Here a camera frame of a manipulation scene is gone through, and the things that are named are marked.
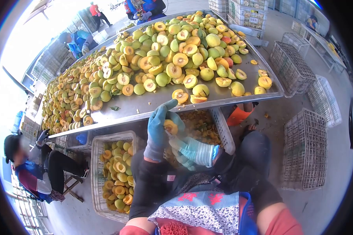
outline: face mask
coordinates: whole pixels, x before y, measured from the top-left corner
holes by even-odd
[[[19,144],[25,155],[28,156],[30,152],[30,140],[23,136],[21,137]]]

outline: stainless steel table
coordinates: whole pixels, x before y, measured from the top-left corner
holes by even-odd
[[[328,72],[330,73],[335,65],[341,66],[343,68],[341,72],[343,72],[344,69],[346,69],[343,60],[333,53],[333,51],[327,45],[327,41],[306,25],[301,24],[301,26],[305,29],[305,33],[302,35],[302,37],[312,46],[312,48],[314,48],[314,50],[323,59],[324,63],[329,68]]]
[[[142,24],[140,26],[135,26],[127,30],[127,32],[131,35],[133,31],[146,27],[148,24],[154,24],[159,21],[165,21],[173,19],[180,15],[189,15],[194,12],[183,12],[175,15],[169,15],[160,19],[156,19],[154,21],[150,21],[147,24]],[[206,10],[206,14],[215,15],[217,18],[220,18],[218,14],[212,10]],[[116,39],[117,36],[113,36],[103,42],[101,45],[97,46],[92,51],[96,49],[100,49],[102,46],[106,46],[107,48],[114,47],[113,40]],[[284,96],[284,90],[278,81],[278,78],[273,73],[272,69],[269,67],[265,59],[260,55],[260,53],[254,48],[254,46],[248,41],[245,40],[247,44],[247,49],[249,53],[246,55],[240,54],[242,57],[242,63],[233,66],[233,71],[235,72],[237,68],[242,69],[247,74],[246,80],[236,80],[241,82],[246,91],[254,92],[254,88],[258,86],[258,69],[265,69],[268,71],[268,76],[272,79],[272,87],[267,91],[266,94],[259,95],[251,95],[251,96],[234,96],[231,91],[226,87],[217,86],[215,79],[211,81],[203,81],[199,79],[199,84],[203,83],[209,87],[210,93],[208,96],[208,101],[192,104],[189,99],[183,105],[179,105],[173,108],[171,111],[179,112],[179,111],[187,111],[187,110],[195,110],[195,109],[206,109],[210,107],[217,106],[226,106],[237,103],[247,103],[252,101],[262,101],[268,99],[275,99]],[[253,65],[250,63],[250,60],[255,59],[258,64]],[[104,103],[102,109],[100,111],[94,111],[91,113],[91,117],[93,118],[96,124],[80,127],[74,130],[68,130],[66,132],[61,132],[59,134],[51,135],[49,138],[55,138],[58,136],[68,135],[76,132],[83,132],[87,130],[100,129],[105,127],[110,127],[114,125],[119,125],[123,123],[130,123],[139,120],[144,120],[150,117],[151,113],[162,103],[170,100],[172,97],[172,93],[176,89],[183,89],[185,92],[188,92],[189,95],[192,94],[192,89],[186,89],[183,84],[168,84],[166,87],[157,88],[156,92],[145,92],[143,95],[138,96],[136,94],[132,94],[131,96],[114,96],[109,102]],[[120,110],[113,111],[110,109],[112,106],[120,107]]]

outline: blue glove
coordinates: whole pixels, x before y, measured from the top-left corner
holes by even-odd
[[[149,17],[152,16],[152,13],[150,11],[145,12],[142,16],[141,16],[141,20],[147,20]]]
[[[212,167],[213,160],[219,152],[218,145],[204,144],[191,137],[185,137],[182,140],[171,138],[169,144],[196,164]]]
[[[178,150],[171,148],[171,152],[173,152],[176,160],[186,167],[190,171],[195,171],[196,168],[193,165],[193,161],[189,160],[186,156],[182,155]]]
[[[165,119],[171,119],[180,131],[184,131],[186,127],[179,115],[168,110],[174,108],[178,101],[173,99],[161,104],[152,113],[148,121],[148,141],[145,148],[144,156],[155,161],[163,161],[163,153],[165,151],[165,144],[167,143],[167,134],[163,129]]]
[[[42,131],[41,135],[39,136],[37,142],[42,142],[44,139],[46,139],[50,134],[48,133],[50,129]]]

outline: worker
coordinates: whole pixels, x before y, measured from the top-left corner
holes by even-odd
[[[306,26],[309,27],[310,29],[316,31],[316,23],[318,22],[318,19],[316,16],[311,15],[309,18],[306,20]]]
[[[93,17],[93,20],[97,24],[96,31],[99,30],[99,26],[101,25],[101,19],[103,19],[106,22],[108,27],[112,26],[112,24],[108,21],[107,17],[102,12],[99,11],[98,5],[94,5],[94,2],[90,2],[90,13],[91,13],[91,16]]]
[[[93,36],[83,30],[78,30],[74,33],[64,32],[59,36],[59,41],[68,45],[76,59],[79,59],[98,46]]]
[[[149,118],[146,148],[132,158],[136,189],[120,234],[302,234],[267,181],[269,139],[251,127],[233,156],[190,137],[168,139],[165,119],[177,125],[178,136],[185,128],[179,116],[168,111],[177,104],[168,101]],[[193,163],[205,171],[187,171],[185,177],[186,172],[173,169],[163,158],[166,144],[177,150],[184,166]]]
[[[137,25],[166,16],[163,0],[125,0],[124,7],[128,19],[138,20]]]
[[[36,200],[63,201],[64,172],[86,178],[89,173],[88,163],[79,165],[70,157],[52,150],[43,140],[49,130],[44,130],[35,146],[30,149],[29,140],[22,134],[8,135],[4,140],[5,161],[12,162],[18,181]],[[41,159],[42,164],[35,163]]]

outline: hat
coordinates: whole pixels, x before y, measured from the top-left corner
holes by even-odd
[[[13,155],[19,149],[19,140],[21,135],[8,135],[4,140],[4,155],[5,162],[8,164],[9,161],[13,162]]]
[[[68,33],[67,33],[67,32],[62,33],[62,34],[59,36],[59,41],[64,44],[64,43],[66,42],[66,37],[67,37],[67,36],[68,36]]]

